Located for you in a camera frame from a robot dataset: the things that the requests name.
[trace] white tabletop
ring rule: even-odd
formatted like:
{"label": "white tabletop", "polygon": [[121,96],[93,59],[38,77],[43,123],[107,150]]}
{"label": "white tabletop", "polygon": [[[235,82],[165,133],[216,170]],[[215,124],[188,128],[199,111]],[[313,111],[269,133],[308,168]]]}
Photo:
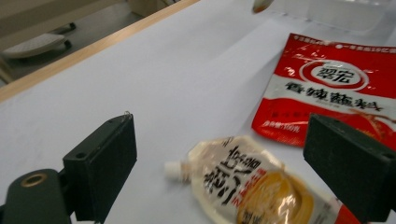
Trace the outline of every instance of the white tabletop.
{"label": "white tabletop", "polygon": [[[0,203],[15,178],[60,171],[68,151],[126,110],[134,114],[138,158],[106,223],[211,223],[188,185],[164,178],[163,164],[185,159],[199,141],[230,135],[253,136],[330,192],[300,148],[251,130],[266,84],[289,33],[395,46],[396,31],[386,22],[358,34],[272,10],[253,15],[252,2],[201,0],[1,103]],[[394,213],[388,223],[396,223]]]}

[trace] black bracket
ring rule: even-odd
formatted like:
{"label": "black bracket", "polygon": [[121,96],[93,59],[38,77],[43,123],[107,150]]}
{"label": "black bracket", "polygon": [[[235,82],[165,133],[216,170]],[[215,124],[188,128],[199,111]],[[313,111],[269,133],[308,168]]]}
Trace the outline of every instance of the black bracket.
{"label": "black bracket", "polygon": [[16,179],[0,206],[0,224],[104,223],[136,162],[133,116],[110,119],[64,156],[64,169]]}
{"label": "black bracket", "polygon": [[396,152],[338,119],[311,115],[304,158],[365,223],[396,209]]}

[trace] printed logo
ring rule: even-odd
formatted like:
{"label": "printed logo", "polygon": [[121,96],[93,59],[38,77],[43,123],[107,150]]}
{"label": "printed logo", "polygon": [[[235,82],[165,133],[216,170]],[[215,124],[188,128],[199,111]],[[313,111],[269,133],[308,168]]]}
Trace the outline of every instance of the printed logo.
{"label": "printed logo", "polygon": [[305,81],[316,82],[331,88],[358,91],[367,86],[369,78],[356,66],[333,60],[306,63],[300,68]]}

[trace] sauce pouch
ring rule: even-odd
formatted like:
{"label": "sauce pouch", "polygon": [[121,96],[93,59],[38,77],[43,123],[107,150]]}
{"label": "sauce pouch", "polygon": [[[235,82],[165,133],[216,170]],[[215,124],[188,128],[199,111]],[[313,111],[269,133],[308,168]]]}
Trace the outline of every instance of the sauce pouch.
{"label": "sauce pouch", "polygon": [[251,127],[302,147],[310,113],[339,119],[396,149],[396,48],[291,34]]}
{"label": "sauce pouch", "polygon": [[218,224],[355,224],[334,197],[318,194],[248,136],[204,141],[167,177],[191,182],[192,193]]}

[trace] red seasoning packet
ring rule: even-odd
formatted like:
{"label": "red seasoning packet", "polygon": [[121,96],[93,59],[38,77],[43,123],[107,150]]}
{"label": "red seasoning packet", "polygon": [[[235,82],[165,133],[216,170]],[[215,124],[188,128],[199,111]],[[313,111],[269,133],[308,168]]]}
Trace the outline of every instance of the red seasoning packet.
{"label": "red seasoning packet", "polygon": [[252,128],[304,146],[310,113],[355,127],[396,150],[396,48],[291,34]]}

